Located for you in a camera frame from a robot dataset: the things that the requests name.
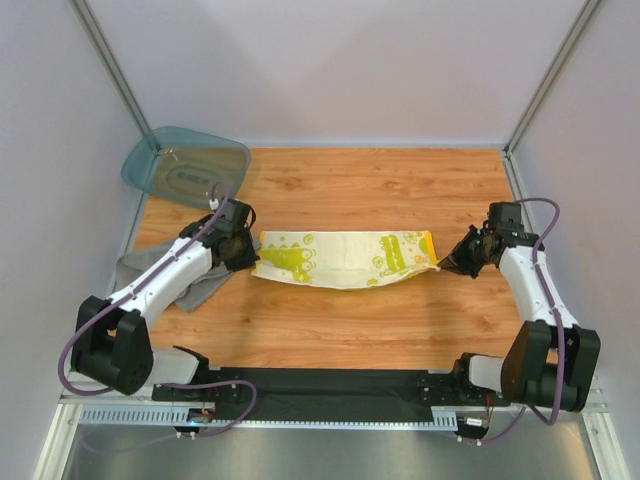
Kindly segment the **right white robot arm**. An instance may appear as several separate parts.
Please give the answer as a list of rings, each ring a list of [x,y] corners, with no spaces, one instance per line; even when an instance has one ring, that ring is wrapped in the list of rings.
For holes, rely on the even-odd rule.
[[[601,340],[596,331],[580,327],[563,304],[549,275],[545,238],[526,230],[521,202],[495,202],[483,224],[470,226],[438,265],[471,278],[495,266],[510,287],[522,321],[505,357],[461,356],[456,364],[464,382],[524,405],[553,424],[560,412],[584,408]],[[550,412],[542,415],[543,409]]]

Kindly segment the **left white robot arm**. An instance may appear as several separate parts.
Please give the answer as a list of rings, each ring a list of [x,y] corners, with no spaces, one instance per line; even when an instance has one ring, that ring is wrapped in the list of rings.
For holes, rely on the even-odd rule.
[[[101,392],[132,395],[152,384],[194,385],[207,360],[185,348],[155,350],[149,332],[158,317],[189,286],[216,267],[229,272],[255,266],[251,228],[254,209],[239,200],[216,204],[213,212],[185,227],[168,250],[138,278],[106,299],[88,297],[79,307],[76,331],[64,347],[58,374],[77,395],[67,374],[101,384]]]

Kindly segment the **yellow green patterned towel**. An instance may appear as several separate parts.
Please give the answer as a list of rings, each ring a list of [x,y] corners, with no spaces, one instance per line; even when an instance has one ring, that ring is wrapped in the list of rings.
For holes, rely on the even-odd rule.
[[[335,290],[383,287],[438,271],[429,231],[263,231],[252,275]]]

